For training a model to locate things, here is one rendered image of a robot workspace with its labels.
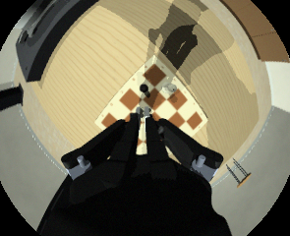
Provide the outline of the brown and cream chessboard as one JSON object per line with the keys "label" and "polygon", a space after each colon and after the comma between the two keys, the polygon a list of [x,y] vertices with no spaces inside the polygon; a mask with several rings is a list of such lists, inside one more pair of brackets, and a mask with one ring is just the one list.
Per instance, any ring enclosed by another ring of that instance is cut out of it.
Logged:
{"label": "brown and cream chessboard", "polygon": [[[176,85],[176,92],[163,92],[165,82]],[[140,91],[142,84],[148,86],[147,92]],[[103,131],[117,120],[128,122],[137,106],[148,106],[155,121],[167,119],[190,137],[208,121],[182,83],[154,55],[122,86],[94,123]],[[145,118],[141,118],[137,154],[145,153]]]}

